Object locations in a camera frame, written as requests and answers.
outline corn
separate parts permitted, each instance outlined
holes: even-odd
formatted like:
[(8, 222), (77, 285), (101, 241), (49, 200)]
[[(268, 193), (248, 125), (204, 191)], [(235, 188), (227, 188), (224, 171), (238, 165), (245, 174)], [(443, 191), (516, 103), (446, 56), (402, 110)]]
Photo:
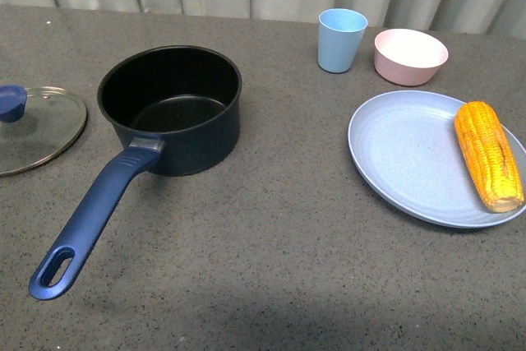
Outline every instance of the corn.
[(464, 104), (454, 117), (454, 129), (471, 178), (487, 208), (503, 213), (522, 205), (519, 167), (491, 106), (484, 102)]

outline speckled countertop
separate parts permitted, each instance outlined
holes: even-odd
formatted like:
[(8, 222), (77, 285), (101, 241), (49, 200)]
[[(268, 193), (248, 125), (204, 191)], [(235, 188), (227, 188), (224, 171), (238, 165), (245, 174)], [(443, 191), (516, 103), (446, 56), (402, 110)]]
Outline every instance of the speckled countertop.
[[(0, 178), (0, 349), (524, 349), (526, 217), (489, 229), (414, 219), (369, 188), (347, 127), (400, 90), (372, 64), (316, 64), (316, 24), (0, 7), (0, 84), (59, 86), (89, 119), (50, 163)], [(526, 42), (433, 32), (450, 59), (421, 90), (491, 103), (526, 141)], [(224, 53), (243, 77), (242, 130), (203, 173), (139, 175), (73, 288), (29, 278), (121, 146), (96, 90), (166, 44)]]

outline lid knob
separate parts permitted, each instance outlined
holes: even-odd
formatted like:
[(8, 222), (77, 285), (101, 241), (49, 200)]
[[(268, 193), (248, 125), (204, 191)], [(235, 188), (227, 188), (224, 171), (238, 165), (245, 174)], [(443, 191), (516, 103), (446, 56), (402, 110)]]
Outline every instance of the lid knob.
[(15, 122), (24, 115), (27, 92), (19, 85), (0, 86), (0, 122)]

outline plastic cup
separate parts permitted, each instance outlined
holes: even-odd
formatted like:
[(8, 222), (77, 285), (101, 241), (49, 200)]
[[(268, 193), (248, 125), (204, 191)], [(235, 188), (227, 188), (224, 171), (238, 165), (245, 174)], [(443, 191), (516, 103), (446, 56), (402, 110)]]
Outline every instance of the plastic cup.
[(331, 8), (319, 17), (318, 64), (330, 73), (343, 73), (351, 68), (367, 18), (354, 10)]

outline handle hole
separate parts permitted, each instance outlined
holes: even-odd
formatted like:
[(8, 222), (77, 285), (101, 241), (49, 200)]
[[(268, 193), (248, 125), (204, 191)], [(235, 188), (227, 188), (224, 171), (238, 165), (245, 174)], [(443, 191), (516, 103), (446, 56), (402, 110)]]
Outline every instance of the handle hole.
[(75, 252), (71, 248), (59, 250), (42, 274), (42, 284), (46, 287), (51, 287), (58, 283), (74, 256)]

